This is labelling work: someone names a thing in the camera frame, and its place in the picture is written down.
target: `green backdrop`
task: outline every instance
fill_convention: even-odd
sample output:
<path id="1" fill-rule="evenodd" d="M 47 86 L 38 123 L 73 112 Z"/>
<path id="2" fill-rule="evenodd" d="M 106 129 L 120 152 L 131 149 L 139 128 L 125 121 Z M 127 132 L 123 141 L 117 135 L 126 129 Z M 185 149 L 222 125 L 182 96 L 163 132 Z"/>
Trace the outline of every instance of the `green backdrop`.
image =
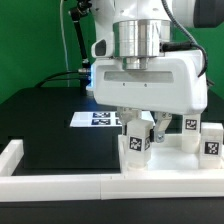
<path id="1" fill-rule="evenodd" d="M 75 4 L 76 0 L 68 0 L 64 7 L 70 69 L 81 66 L 75 30 L 67 14 Z M 0 102 L 21 88 L 33 87 L 48 75 L 65 71 L 59 6 L 60 0 L 1 1 Z M 93 19 L 89 16 L 81 23 L 90 52 L 95 39 Z M 209 54 L 208 76 L 216 83 L 213 90 L 224 97 L 224 25 L 190 31 Z M 175 32 L 175 38 L 184 39 L 178 32 Z"/>

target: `white robot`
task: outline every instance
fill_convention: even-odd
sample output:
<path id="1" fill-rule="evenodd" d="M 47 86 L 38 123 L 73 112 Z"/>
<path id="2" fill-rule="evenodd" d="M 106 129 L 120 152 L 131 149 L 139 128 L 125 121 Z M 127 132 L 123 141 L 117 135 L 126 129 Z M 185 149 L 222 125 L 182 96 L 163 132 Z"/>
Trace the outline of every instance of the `white robot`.
<path id="1" fill-rule="evenodd" d="M 124 145 L 129 167 L 146 166 L 150 141 L 164 142 L 172 114 L 183 115 L 182 150 L 198 150 L 200 114 L 207 106 L 211 82 L 205 75 L 206 52 L 184 26 L 217 26 L 224 19 L 218 11 L 213 12 L 215 20 L 207 18 L 208 10 L 215 10 L 209 7 L 214 4 L 220 7 L 224 3 L 78 0 L 77 15 L 85 16 L 91 7 L 96 26 L 97 41 L 92 46 L 96 61 L 88 89 L 94 92 L 97 103 L 118 108 L 126 136 L 125 140 L 120 139 L 120 146 Z M 173 25 L 189 42 L 172 43 Z M 142 110 L 155 112 L 155 127 L 141 119 Z"/>

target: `white block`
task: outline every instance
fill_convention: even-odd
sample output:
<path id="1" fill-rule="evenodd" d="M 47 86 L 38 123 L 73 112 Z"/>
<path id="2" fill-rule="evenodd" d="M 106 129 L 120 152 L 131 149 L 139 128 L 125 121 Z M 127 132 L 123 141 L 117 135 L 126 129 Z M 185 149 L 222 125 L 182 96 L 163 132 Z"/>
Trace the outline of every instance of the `white block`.
<path id="1" fill-rule="evenodd" d="M 183 152 L 196 154 L 200 149 L 200 124 L 201 115 L 184 115 L 182 122 L 182 146 Z"/>
<path id="2" fill-rule="evenodd" d="M 202 169 L 221 169 L 222 148 L 222 124 L 202 123 L 199 167 Z"/>
<path id="3" fill-rule="evenodd" d="M 150 130 L 153 122 L 135 119 L 127 124 L 127 150 L 126 161 L 131 169 L 146 167 L 151 157 Z"/>

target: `white plastic housing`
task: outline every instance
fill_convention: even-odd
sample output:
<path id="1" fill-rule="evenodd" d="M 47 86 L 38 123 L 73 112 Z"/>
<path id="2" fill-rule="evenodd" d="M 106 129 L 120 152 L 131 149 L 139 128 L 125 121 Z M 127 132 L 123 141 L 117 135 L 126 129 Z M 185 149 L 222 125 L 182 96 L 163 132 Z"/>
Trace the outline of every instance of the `white plastic housing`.
<path id="1" fill-rule="evenodd" d="M 148 69 L 124 71 L 119 60 L 97 60 L 93 66 L 94 97 L 99 104 L 200 114 L 207 106 L 206 78 L 200 51 L 167 53 L 148 62 Z"/>
<path id="2" fill-rule="evenodd" d="M 167 0 L 172 11 L 172 0 Z M 114 23 L 129 20 L 170 20 L 161 1 L 158 0 L 115 0 Z"/>
<path id="3" fill-rule="evenodd" d="M 196 0 L 173 0 L 173 15 L 185 27 L 194 27 Z"/>

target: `black table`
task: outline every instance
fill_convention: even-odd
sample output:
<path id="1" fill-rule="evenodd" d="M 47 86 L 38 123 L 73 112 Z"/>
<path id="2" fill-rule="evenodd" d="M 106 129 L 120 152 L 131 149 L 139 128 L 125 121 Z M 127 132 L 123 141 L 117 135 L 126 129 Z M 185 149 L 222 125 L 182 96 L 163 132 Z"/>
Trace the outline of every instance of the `black table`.
<path id="1" fill-rule="evenodd" d="M 119 173 L 120 128 L 69 127 L 75 111 L 111 110 L 75 88 L 23 89 L 0 105 L 1 150 L 11 139 L 24 140 L 14 175 Z M 223 117 L 224 102 L 210 91 L 202 120 L 223 123 Z M 175 116 L 170 131 L 180 125 Z M 0 203 L 0 223 L 223 223 L 223 209 L 223 198 Z"/>

